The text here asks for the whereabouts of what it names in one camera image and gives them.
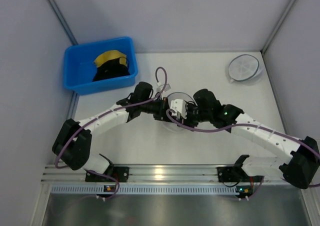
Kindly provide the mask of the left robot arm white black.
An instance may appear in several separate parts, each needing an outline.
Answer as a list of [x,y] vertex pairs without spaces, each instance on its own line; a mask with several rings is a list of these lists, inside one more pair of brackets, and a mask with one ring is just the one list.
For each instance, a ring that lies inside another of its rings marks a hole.
[[152,93],[151,84],[139,82],[134,92],[111,108],[80,121],[72,118],[66,120],[52,146],[52,152],[56,155],[55,163],[63,161],[73,171],[84,169],[110,176],[114,164],[106,156],[94,152],[94,137],[132,121],[141,113],[151,114],[158,121],[167,121],[169,100],[160,92],[151,97]]

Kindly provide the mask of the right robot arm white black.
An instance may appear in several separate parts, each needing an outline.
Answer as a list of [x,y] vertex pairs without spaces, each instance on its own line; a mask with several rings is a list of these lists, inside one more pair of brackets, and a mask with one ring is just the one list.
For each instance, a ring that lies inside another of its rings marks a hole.
[[274,155],[241,155],[231,168],[238,181],[249,177],[278,177],[299,189],[311,187],[320,166],[320,152],[315,139],[309,136],[299,139],[269,128],[242,109],[232,104],[221,104],[208,89],[197,91],[193,98],[194,102],[185,106],[185,126],[194,129],[199,123],[209,122],[216,131],[227,131],[245,138]]

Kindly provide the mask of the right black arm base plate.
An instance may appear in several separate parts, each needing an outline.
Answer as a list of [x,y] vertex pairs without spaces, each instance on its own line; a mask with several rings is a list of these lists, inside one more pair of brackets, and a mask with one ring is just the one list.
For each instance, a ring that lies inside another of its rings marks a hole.
[[262,176],[248,176],[238,166],[220,166],[216,169],[220,183],[259,183],[263,179]]

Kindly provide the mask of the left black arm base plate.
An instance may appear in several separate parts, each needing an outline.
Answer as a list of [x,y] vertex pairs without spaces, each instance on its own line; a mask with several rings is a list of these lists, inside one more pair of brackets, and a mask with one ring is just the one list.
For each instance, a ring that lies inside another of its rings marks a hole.
[[[119,183],[126,183],[129,178],[129,167],[127,166],[114,166],[110,165],[103,175],[107,175]],[[92,171],[86,172],[85,182],[89,183],[104,183],[104,182],[114,182],[110,178],[106,178],[104,176],[97,175],[96,173],[92,173]]]

